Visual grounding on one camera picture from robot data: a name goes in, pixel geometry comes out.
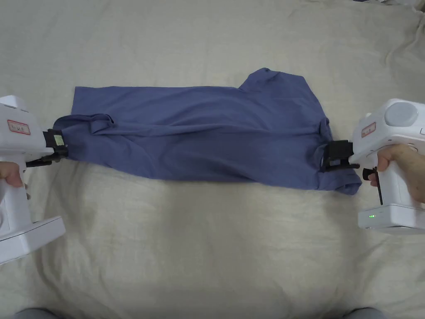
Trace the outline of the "person's left hand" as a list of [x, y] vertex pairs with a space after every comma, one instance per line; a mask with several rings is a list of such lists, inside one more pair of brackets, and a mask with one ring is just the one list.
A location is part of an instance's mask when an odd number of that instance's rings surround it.
[[24, 187], [27, 189], [27, 185], [23, 183], [20, 176], [20, 167], [14, 162], [0, 162], [0, 179], [6, 181], [7, 184], [15, 187]]

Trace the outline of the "person's right hand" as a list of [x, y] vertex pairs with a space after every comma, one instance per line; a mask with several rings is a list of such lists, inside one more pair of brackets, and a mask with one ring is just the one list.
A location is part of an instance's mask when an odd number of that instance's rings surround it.
[[377, 153], [377, 171], [384, 172], [389, 165], [397, 164], [405, 178], [408, 191], [415, 201], [425, 202], [425, 156], [407, 145], [392, 145]]

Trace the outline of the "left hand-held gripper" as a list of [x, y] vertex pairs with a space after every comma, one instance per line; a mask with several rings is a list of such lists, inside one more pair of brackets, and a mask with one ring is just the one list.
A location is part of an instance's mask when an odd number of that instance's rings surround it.
[[[0, 159], [20, 167], [49, 166], [68, 157], [63, 132], [43, 129], [22, 99], [0, 99]], [[56, 240], [66, 229], [60, 216], [33, 222], [24, 187], [0, 183], [0, 262], [20, 259]]]

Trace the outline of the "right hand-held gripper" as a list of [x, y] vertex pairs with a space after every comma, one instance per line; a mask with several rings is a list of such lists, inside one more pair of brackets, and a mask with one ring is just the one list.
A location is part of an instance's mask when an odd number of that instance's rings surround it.
[[320, 172], [342, 169], [370, 169], [376, 176], [380, 204], [358, 213], [358, 226], [388, 234], [417, 235], [425, 231], [425, 211], [409, 194], [406, 178], [396, 163], [377, 172], [380, 150], [407, 145], [423, 155], [425, 151], [425, 106], [390, 99], [377, 111], [366, 114], [355, 128], [351, 142], [331, 141]]

